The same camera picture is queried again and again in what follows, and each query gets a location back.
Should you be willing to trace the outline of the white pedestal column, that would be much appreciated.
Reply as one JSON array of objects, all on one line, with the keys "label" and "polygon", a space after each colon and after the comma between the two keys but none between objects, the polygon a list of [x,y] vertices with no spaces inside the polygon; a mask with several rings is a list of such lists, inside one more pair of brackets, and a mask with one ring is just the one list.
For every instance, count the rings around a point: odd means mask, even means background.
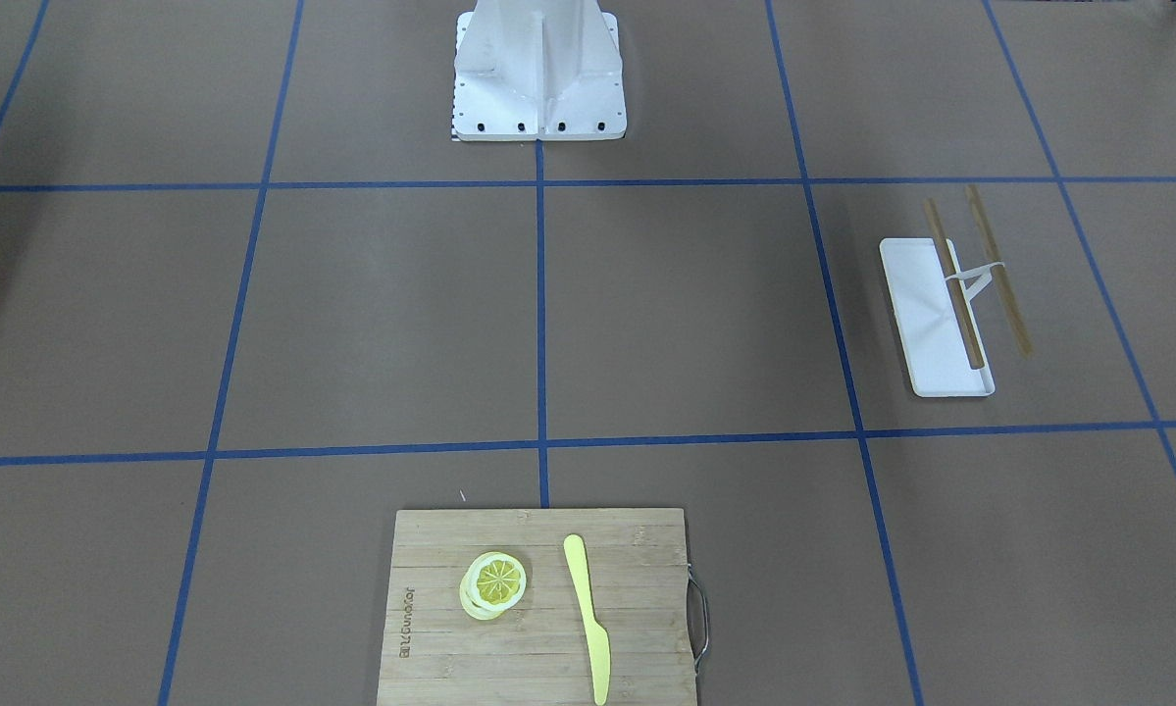
[{"label": "white pedestal column", "polygon": [[627,134],[619,18],[596,1],[479,1],[457,15],[454,39],[453,139]]}]

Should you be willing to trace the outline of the wooden chopstick two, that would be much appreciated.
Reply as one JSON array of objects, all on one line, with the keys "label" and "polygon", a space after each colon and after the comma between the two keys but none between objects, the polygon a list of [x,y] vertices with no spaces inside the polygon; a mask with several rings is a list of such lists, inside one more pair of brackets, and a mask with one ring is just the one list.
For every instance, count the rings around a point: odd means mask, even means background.
[{"label": "wooden chopstick two", "polygon": [[998,301],[1001,308],[1003,308],[1010,334],[1013,334],[1015,347],[1017,347],[1021,357],[1031,358],[1033,353],[1035,353],[1033,337],[1022,317],[1022,309],[1018,307],[1018,298],[1015,295],[1009,271],[1003,257],[1001,257],[998,241],[993,231],[990,218],[988,218],[981,191],[978,191],[977,184],[968,184],[964,193],[970,215],[973,215],[973,221],[976,224],[978,237],[981,237],[983,244],[984,255],[990,260],[987,264],[987,274],[988,277],[993,277],[993,281],[998,289]]}]

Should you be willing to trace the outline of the wooden cutting board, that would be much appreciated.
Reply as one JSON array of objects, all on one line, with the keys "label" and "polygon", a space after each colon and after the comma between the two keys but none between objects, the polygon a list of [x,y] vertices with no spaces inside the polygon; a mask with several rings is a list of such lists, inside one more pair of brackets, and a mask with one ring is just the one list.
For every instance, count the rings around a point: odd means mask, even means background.
[{"label": "wooden cutting board", "polygon": [[[590,661],[562,541],[582,537],[610,637],[607,705],[695,705],[687,522],[679,508],[402,509],[385,599],[380,705],[592,705]],[[524,564],[524,598],[492,621],[457,586],[474,559]]]}]

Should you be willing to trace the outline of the white band on chopsticks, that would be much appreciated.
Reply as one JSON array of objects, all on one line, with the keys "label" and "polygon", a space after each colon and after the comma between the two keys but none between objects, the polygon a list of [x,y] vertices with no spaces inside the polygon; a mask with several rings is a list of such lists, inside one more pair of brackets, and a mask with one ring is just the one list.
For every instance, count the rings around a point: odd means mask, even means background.
[{"label": "white band on chopsticks", "polygon": [[951,274],[947,274],[946,284],[958,284],[958,289],[961,291],[961,297],[967,304],[973,304],[973,300],[982,293],[985,287],[993,284],[993,273],[996,269],[1004,267],[1003,261],[991,261],[990,264],[983,264],[981,267],[973,269],[958,269]]}]

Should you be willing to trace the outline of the yellow lemon slice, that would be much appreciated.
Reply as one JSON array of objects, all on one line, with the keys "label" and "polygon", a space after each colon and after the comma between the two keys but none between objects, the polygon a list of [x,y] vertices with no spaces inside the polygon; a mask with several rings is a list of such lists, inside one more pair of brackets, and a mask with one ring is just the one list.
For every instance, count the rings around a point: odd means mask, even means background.
[{"label": "yellow lemon slice", "polygon": [[528,572],[516,557],[486,551],[474,559],[457,586],[457,598],[467,617],[492,621],[524,598]]}]

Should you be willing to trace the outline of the white rectangular tray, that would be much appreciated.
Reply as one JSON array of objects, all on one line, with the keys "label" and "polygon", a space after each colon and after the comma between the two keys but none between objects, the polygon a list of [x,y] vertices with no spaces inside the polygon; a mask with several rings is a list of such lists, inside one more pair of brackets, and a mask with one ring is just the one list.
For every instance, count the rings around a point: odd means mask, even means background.
[{"label": "white rectangular tray", "polygon": [[[953,241],[949,247],[961,269]],[[987,354],[983,369],[970,369],[967,362],[933,237],[884,238],[878,251],[907,375],[916,397],[991,397],[996,382]],[[983,348],[973,309],[970,314]]]}]

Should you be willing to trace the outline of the yellow plastic knife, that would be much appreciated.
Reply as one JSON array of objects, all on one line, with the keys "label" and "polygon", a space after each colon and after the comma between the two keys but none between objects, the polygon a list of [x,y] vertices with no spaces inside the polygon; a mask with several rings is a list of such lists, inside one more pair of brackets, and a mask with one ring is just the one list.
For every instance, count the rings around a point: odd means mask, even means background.
[{"label": "yellow plastic knife", "polygon": [[562,541],[562,554],[568,562],[577,608],[584,627],[584,642],[590,661],[593,705],[606,705],[613,680],[613,651],[610,637],[597,620],[593,606],[590,564],[587,546],[577,533],[569,533]]}]

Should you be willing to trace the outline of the wooden chopstick one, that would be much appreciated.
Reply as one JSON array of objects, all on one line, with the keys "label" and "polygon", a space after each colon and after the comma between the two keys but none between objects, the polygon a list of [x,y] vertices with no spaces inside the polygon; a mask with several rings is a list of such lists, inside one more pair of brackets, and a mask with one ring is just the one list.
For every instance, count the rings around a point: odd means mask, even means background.
[{"label": "wooden chopstick one", "polygon": [[951,304],[953,317],[958,327],[958,337],[961,344],[963,344],[967,362],[970,369],[983,369],[985,366],[984,352],[976,333],[976,326],[973,322],[973,314],[970,314],[970,308],[967,304],[965,291],[961,286],[958,278],[960,269],[953,261],[949,247],[950,241],[946,237],[946,224],[943,224],[941,215],[938,215],[938,206],[933,198],[926,198],[923,209],[928,227],[933,234],[933,241],[936,244],[938,268],[942,269],[946,294]]}]

